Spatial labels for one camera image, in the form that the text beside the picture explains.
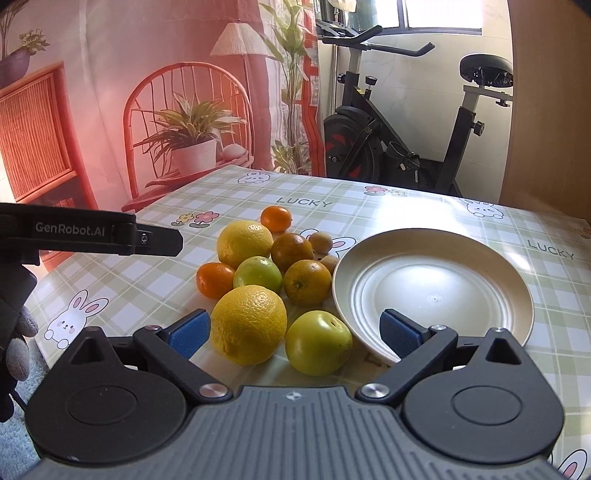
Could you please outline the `black grey gloved left hand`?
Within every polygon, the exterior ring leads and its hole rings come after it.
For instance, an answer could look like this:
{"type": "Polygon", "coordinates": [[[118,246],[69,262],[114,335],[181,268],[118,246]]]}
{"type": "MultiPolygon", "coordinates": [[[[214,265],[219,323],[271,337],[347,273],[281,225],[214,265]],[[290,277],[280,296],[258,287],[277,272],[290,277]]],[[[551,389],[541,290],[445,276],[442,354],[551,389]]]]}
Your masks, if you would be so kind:
{"type": "Polygon", "coordinates": [[[14,413],[18,382],[29,376],[27,338],[34,337],[38,325],[25,306],[37,284],[35,275],[20,264],[1,266],[1,422],[14,413]]]}

